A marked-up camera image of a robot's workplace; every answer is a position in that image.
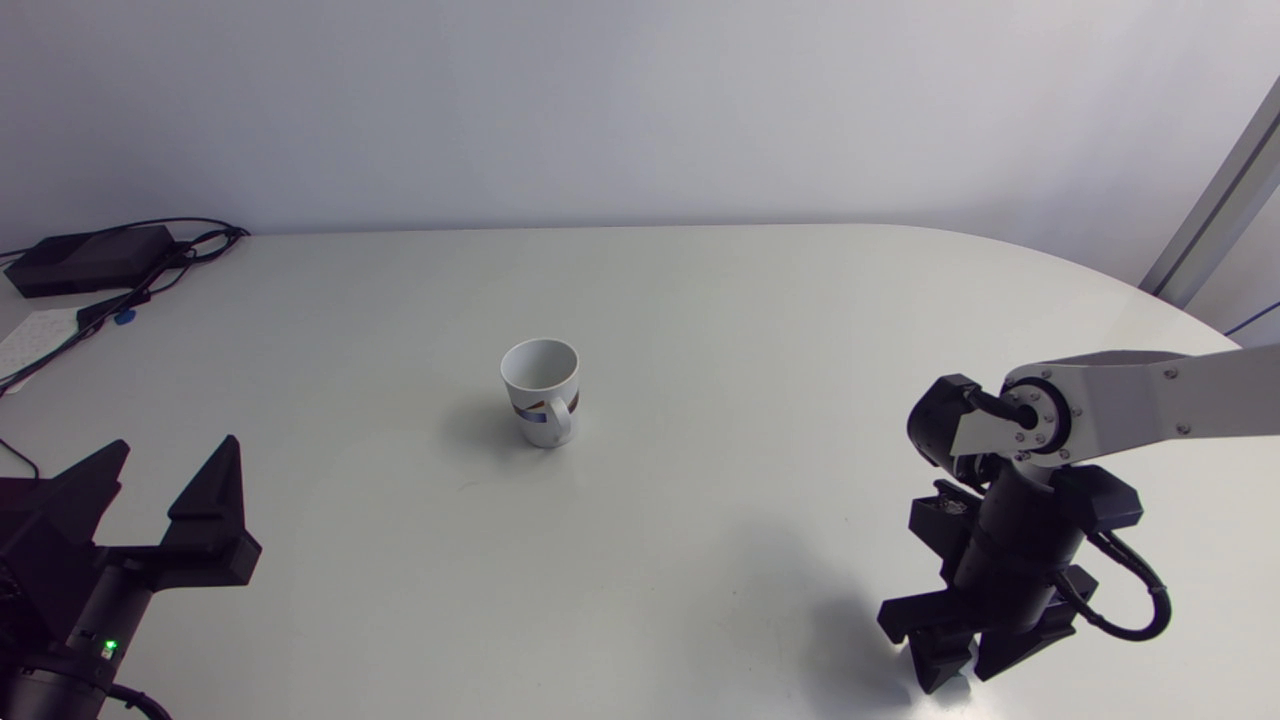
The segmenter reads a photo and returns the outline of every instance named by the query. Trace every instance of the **black cable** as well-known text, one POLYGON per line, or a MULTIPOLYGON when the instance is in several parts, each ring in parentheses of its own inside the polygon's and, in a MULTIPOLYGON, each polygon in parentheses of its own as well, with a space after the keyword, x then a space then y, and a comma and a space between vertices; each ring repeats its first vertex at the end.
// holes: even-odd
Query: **black cable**
POLYGON ((173 286, 178 284, 178 281, 180 281, 180 279, 182 279, 182 277, 187 274, 187 270, 189 270, 189 269, 192 269, 192 268, 195 268, 195 266, 196 266, 196 264, 195 264, 195 263, 189 261, 189 260, 191 260, 191 258, 192 258, 192 255, 187 255, 187 259, 188 259, 188 261, 187 261, 187 264, 184 264, 184 265, 182 266, 182 270, 180 270, 180 272, 178 272, 178 275, 177 275, 177 277, 174 277, 174 278, 173 278, 172 281, 169 281, 168 283, 165 283, 165 284, 163 284, 163 286, 160 286, 160 287, 157 287, 157 288, 152 290, 152 291, 151 291, 151 295, 152 295, 152 296, 156 296, 156 295, 160 295, 161 292, 164 292, 164 291, 166 291, 166 290, 172 288, 173 286))
POLYGON ((155 701, 155 698, 148 697, 141 691, 127 688, 124 685, 111 685, 106 697, 123 702, 125 708, 137 707, 140 712, 151 720, 173 720, 173 715, 169 715, 169 712, 166 712, 165 708, 155 701))
POLYGON ((1222 334, 1225 334, 1228 337, 1231 337, 1231 333, 1234 333, 1236 331, 1240 331, 1240 329, 1244 329, 1249 323, 1252 323, 1253 320, 1257 320, 1258 318, 1261 318, 1262 315, 1266 315, 1267 313, 1275 310, 1276 307, 1280 307, 1280 302, 1276 302, 1274 305, 1267 305, 1265 309, 1258 310, 1257 313, 1254 313, 1253 316, 1249 318, 1248 320, 1244 320, 1239 325, 1235 325, 1234 328, 1226 331, 1222 334))
POLYGON ((138 220, 136 223, 125 223, 123 225, 115 225, 115 227, 111 227, 111 228, 104 228, 104 229, 96 231, 96 232, 93 232, 91 234, 102 234, 102 233, 119 232, 119 231, 124 231, 124 229, 129 229, 129 228, 136 228, 136 227, 155 225, 155 224, 164 224, 164 223, 178 223, 178 222, 210 223, 210 224, 219 225, 220 229, 206 232, 206 233, 198 236, 196 240, 189 241, 189 242, 179 242, 179 243, 177 243, 177 246, 175 246, 177 252, 170 254, 161 263, 159 263, 157 266, 156 266, 156 269, 152 270, 151 274, 148 274, 132 291, 129 291, 125 295, 120 296, 119 301, 115 302, 114 305, 111 305, 110 307, 108 307, 106 310, 104 310, 99 318, 96 318, 93 320, 90 320, 87 323, 83 323, 83 325, 81 327, 81 329, 76 334, 73 334, 70 338, 68 338, 67 341, 64 341, 61 345, 59 345, 58 347, 55 347, 54 350, 51 350, 46 355, 41 356, 40 359, 35 360, 29 365, 22 368, 20 370, 17 370, 14 373, 10 373, 10 374, 0 378, 0 397, 3 397, 15 384, 18 384, 22 380, 29 378, 36 372, 38 372, 44 366, 49 365, 49 363, 54 361, 61 354, 67 352, 68 350, 70 350, 72 347, 74 347, 79 342, 84 341, 84 340, 87 340, 90 337, 92 337, 99 329, 101 329, 102 324, 106 322, 108 318, 110 318, 111 315, 115 315, 116 313, 120 313, 120 311, 123 311, 123 310, 125 310, 125 309, 132 307, 133 305, 136 305, 137 304, 136 302, 137 299, 140 296, 142 296, 143 293, 150 292, 151 284, 155 283, 156 279, 164 272, 166 272, 169 269, 177 269, 177 268, 182 269, 182 272, 178 273, 178 277, 175 277, 172 282, 169 282, 164 287, 159 288, 160 292, 166 291, 166 290, 172 288, 173 286, 175 286, 178 283, 178 281, 182 279, 182 275, 184 275, 186 272, 191 268, 191 265, 197 264, 197 263, 209 263, 211 260, 218 259, 224 252, 227 252, 227 250, 229 250, 233 245, 236 245, 242 237, 246 237, 246 236, 251 234, 247 229, 237 227, 237 225, 233 225, 233 224, 227 223, 224 220, 218 220, 218 219, 212 219, 212 218, 200 218, 200 217, 174 217, 174 218, 156 218, 156 219, 151 219, 151 220, 138 220), (216 250, 212 250, 212 251, 205 252, 205 254, 196 254, 196 251, 193 250, 197 245, 201 245, 204 242, 209 242, 209 241, 211 241, 211 240, 214 240, 214 238, 216 238, 219 236, 223 236, 223 237, 227 238, 227 241, 223 243, 221 247, 218 247, 216 250))
POLYGON ((1062 597, 1079 612, 1084 619, 1093 626, 1101 629, 1103 633, 1116 637, 1124 641, 1142 642, 1155 638, 1160 633, 1165 632, 1169 626, 1169 621, 1174 616, 1174 606, 1169 600, 1169 588, 1160 579, 1160 575, 1147 565, 1147 561, 1142 559, 1140 555, 1134 552, 1132 547, 1124 543, 1114 533, 1103 530, 1101 533, 1094 533, 1088 536, 1089 542, 1093 543, 1098 550, 1101 550, 1107 557, 1115 560, 1121 566, 1128 569, 1134 575, 1146 583, 1147 592, 1151 593, 1152 603, 1152 618, 1151 623, 1146 628, 1134 630, 1130 628, 1121 628, 1100 612, 1089 607, 1088 601, 1080 597, 1080 593, 1075 591, 1071 585, 1071 580, 1061 571, 1053 573, 1050 579, 1053 585, 1057 587, 1057 592, 1062 593, 1062 597))
POLYGON ((73 334, 72 337, 69 337, 65 341, 63 341, 61 345, 59 345, 54 350, 49 351, 46 355, 41 356, 40 359, 35 360, 29 365, 22 368, 20 370, 17 370, 14 373, 10 373, 10 374, 5 375, 4 378, 0 378, 0 396, 4 396, 4 393, 9 392, 9 388, 12 388, 13 386, 18 384, 19 382, 29 378, 31 375, 36 374, 36 372, 38 372, 45 365, 49 365, 50 363, 52 363, 63 352, 67 352, 72 347, 76 347, 76 345, 78 345, 81 341, 83 341, 83 340, 88 338, 90 336, 92 336, 93 333, 96 333, 99 331, 99 328, 101 328, 102 323, 106 322, 108 318, 110 318, 111 315, 114 315, 114 314, 124 310, 125 307, 128 307, 131 305, 131 302, 133 301, 134 297, 137 297, 143 291, 146 291, 147 287, 151 283, 154 283, 156 281, 156 278, 160 277, 161 273, 164 273, 165 270, 169 269, 168 265, 169 265, 169 263, 172 260, 174 260, 175 258, 183 255, 184 252, 186 252, 186 249, 183 247, 183 249, 180 249, 179 252, 173 254, 169 258, 166 258, 165 261, 160 263, 159 266, 155 270, 152 270, 151 274, 146 277, 146 279, 143 279, 141 283, 138 283, 138 286, 136 288, 133 288, 132 291, 127 292, 125 295, 122 295, 119 297, 118 302, 115 302, 115 305, 111 305, 110 307, 108 307, 96 320, 92 320, 92 322, 84 324, 84 327, 82 327, 76 334, 73 334))
POLYGON ((4 448, 8 450, 9 452, 17 455, 19 460, 22 460, 27 465, 31 465, 31 471, 35 475, 35 479, 37 479, 37 480, 40 479, 40 465, 36 465, 35 460, 32 460, 31 457, 27 457, 26 455, 18 452, 18 450, 14 446, 9 445, 3 438, 0 438, 0 445, 3 445, 4 448))

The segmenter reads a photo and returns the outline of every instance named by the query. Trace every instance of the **colored stripe on mug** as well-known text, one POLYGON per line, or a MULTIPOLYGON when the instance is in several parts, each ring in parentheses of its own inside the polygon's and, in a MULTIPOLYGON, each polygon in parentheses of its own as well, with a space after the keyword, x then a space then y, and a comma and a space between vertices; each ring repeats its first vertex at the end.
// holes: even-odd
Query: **colored stripe on mug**
MULTIPOLYGON (((575 393, 573 400, 568 401, 570 413, 577 410, 579 395, 581 395, 581 392, 575 393)), ((539 407, 545 407, 545 406, 547 401, 539 400, 538 402, 530 405, 529 407, 518 407, 516 405, 512 405, 511 409, 516 411, 516 415, 520 415, 522 419, 529 420, 530 423, 545 423, 547 413, 532 413, 532 410, 538 410, 539 407)))

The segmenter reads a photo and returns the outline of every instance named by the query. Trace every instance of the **robotic arm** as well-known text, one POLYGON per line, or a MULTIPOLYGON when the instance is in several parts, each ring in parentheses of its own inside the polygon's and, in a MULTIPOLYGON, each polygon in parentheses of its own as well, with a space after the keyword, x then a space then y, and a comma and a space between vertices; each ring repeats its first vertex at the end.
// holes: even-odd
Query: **robotic arm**
POLYGON ((93 720, 108 697, 168 717, 114 682, 151 596, 244 585, 253 575, 262 548, 244 529, 239 443, 232 436, 169 509, 160 544, 95 544, 128 454, 115 441, 56 478, 0 478, 4 720, 93 720))
POLYGON ((942 557, 946 589, 888 600, 878 621, 910 642, 932 693, 972 660, 987 680, 1075 633, 1083 615, 1129 641, 1158 635, 1171 605, 1158 575, 1115 530, 1142 518, 1138 493, 1096 465, 1164 439, 1280 434, 1280 346, 1190 357, 1112 351, 1024 365, 998 396, 964 375, 940 378, 915 405, 908 434, 960 487, 913 501, 909 527, 942 557), (1088 539, 1142 579, 1153 616, 1119 628, 1088 600, 1097 582, 1071 565, 1088 539))

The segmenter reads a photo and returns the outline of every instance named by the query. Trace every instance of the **white table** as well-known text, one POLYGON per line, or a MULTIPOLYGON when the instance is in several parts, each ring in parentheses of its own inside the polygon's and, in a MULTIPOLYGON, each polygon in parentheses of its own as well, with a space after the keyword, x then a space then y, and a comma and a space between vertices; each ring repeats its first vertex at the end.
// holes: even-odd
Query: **white table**
MULTIPOLYGON (((0 401, 0 437, 50 473, 125 438, 108 544, 157 541, 241 438, 252 584, 159 594, 119 676, 179 720, 1274 716, 1276 439, 1102 462, 1142 492, 1124 537, 1171 588, 1151 643, 1078 621, 923 696, 876 625, 942 587, 906 529, 940 477, 904 430, 924 389, 1117 347, 1234 345, 1092 270, 919 228, 257 237, 0 401), (554 451, 520 441, 498 377, 536 336, 582 357, 582 432, 554 451)), ((1135 579, 1078 560, 1110 619, 1146 623, 1135 579)))

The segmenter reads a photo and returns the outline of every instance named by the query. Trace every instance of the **power adapter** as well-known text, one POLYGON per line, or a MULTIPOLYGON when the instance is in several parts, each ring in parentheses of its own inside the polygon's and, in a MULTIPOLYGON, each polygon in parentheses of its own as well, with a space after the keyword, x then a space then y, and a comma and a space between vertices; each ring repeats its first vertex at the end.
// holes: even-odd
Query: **power adapter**
POLYGON ((169 228, 46 237, 4 272, 23 297, 138 287, 174 249, 169 228))

